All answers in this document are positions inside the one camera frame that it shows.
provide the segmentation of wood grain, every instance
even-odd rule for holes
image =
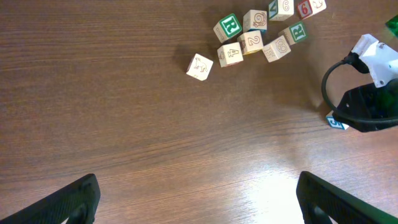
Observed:
[[[303,170],[398,216],[397,129],[330,129],[320,95],[362,34],[398,49],[398,2],[328,1],[281,60],[221,69],[214,25],[269,2],[3,1],[0,218],[94,173],[96,223],[303,223]],[[215,61],[206,81],[185,74],[195,53]],[[370,82],[343,67],[328,88],[338,103]]]

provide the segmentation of green light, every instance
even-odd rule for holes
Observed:
[[[398,15],[386,22],[386,26],[396,37],[398,37]]]

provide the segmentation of cable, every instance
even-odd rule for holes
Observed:
[[[398,123],[398,117],[395,116],[393,118],[381,118],[381,119],[367,119],[367,118],[355,118],[354,116],[348,115],[339,109],[337,109],[333,103],[330,101],[328,97],[328,93],[326,92],[326,83],[328,81],[330,73],[339,67],[340,65],[345,65],[347,63],[351,63],[352,58],[349,56],[345,57],[344,60],[339,61],[338,63],[334,64],[334,66],[330,67],[329,70],[325,73],[322,80],[322,96],[325,100],[326,104],[340,117],[350,120],[355,123],[364,123],[364,124],[390,124],[390,123]]]

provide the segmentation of white robot part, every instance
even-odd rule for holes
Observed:
[[[368,66],[376,88],[398,78],[398,53],[372,35],[362,35],[352,53],[357,53]]]

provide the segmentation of wooden block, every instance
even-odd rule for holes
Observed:
[[[200,81],[206,80],[212,65],[212,60],[209,60],[200,54],[195,54],[188,66],[187,75],[197,78]]]
[[[264,52],[268,62],[273,62],[287,55],[291,49],[286,41],[286,38],[284,36],[280,36],[278,39],[265,45],[262,48],[262,51]]]
[[[325,0],[304,0],[297,6],[302,19],[306,19],[326,9]]]
[[[264,46],[259,30],[243,33],[238,37],[238,41],[241,44],[243,55],[256,53]]]
[[[270,21],[284,21],[294,14],[294,0],[273,0],[268,10]]]
[[[291,46],[305,40],[308,37],[308,32],[305,29],[304,23],[300,21],[280,31],[278,35],[283,35],[286,38],[287,43]]]
[[[231,66],[243,61],[243,55],[240,44],[226,44],[217,50],[218,59],[222,67]]]
[[[326,115],[326,120],[328,121],[329,125],[332,128],[341,129],[341,130],[347,130],[349,128],[349,126],[347,124],[343,124],[341,122],[335,121],[332,114],[333,114],[333,111],[331,111],[328,115]]]
[[[230,14],[220,20],[213,28],[218,40],[223,43],[242,31],[242,26],[235,14]]]
[[[259,30],[262,33],[267,31],[267,11],[249,10],[243,16],[243,32]]]

